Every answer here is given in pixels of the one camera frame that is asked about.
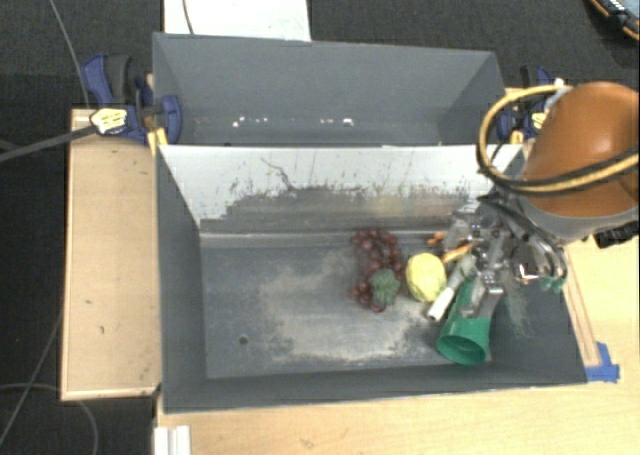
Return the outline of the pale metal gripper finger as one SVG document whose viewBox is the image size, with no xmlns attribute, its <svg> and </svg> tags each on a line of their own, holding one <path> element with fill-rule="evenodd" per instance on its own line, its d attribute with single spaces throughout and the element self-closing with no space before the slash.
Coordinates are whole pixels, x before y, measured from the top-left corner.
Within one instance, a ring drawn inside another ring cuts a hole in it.
<svg viewBox="0 0 640 455">
<path fill-rule="evenodd" d="M 474 262 L 458 262 L 449 275 L 449 288 L 454 294 L 468 281 L 472 281 L 476 275 Z"/>
<path fill-rule="evenodd" d="M 465 307 L 465 317 L 491 319 L 501 299 L 501 290 L 484 290 L 471 298 Z"/>
</svg>

